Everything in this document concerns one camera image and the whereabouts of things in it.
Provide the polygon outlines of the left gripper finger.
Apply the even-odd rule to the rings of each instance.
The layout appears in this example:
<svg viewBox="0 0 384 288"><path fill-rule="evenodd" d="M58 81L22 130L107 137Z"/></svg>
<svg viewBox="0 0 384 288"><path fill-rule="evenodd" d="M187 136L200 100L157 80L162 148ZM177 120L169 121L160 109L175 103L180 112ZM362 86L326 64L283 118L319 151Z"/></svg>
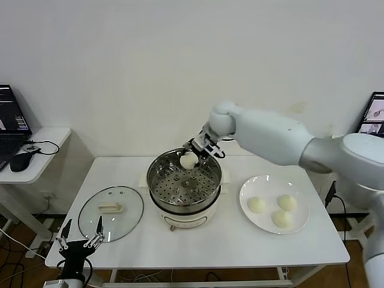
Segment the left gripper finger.
<svg viewBox="0 0 384 288"><path fill-rule="evenodd" d="M67 239L70 233L72 219L66 223L66 225L61 229L61 231L56 236L56 241L59 244L59 251L66 250L68 248Z"/></svg>
<svg viewBox="0 0 384 288"><path fill-rule="evenodd" d="M91 237L85 244L85 248L98 248L101 243L104 241L104 233L103 233L103 218L99 216L96 233L93 237Z"/></svg>

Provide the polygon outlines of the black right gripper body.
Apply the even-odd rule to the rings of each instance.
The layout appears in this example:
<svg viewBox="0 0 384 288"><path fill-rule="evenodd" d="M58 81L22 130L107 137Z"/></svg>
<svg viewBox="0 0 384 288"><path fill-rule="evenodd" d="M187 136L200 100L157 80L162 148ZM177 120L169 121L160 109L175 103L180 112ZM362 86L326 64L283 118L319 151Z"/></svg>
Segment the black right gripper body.
<svg viewBox="0 0 384 288"><path fill-rule="evenodd" d="M212 152L211 141L208 135L197 135L191 141L191 145L199 154L202 154L203 152Z"/></svg>

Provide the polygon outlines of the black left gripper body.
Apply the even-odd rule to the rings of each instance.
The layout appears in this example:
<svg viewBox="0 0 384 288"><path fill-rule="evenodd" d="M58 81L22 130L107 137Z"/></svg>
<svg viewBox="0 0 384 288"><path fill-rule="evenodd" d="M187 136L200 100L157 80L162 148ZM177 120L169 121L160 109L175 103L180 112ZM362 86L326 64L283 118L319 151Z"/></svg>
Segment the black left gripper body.
<svg viewBox="0 0 384 288"><path fill-rule="evenodd" d="M67 243L67 248L59 252L65 259L64 272L82 272L85 259L95 253L95 247L87 244L87 240L77 240Z"/></svg>

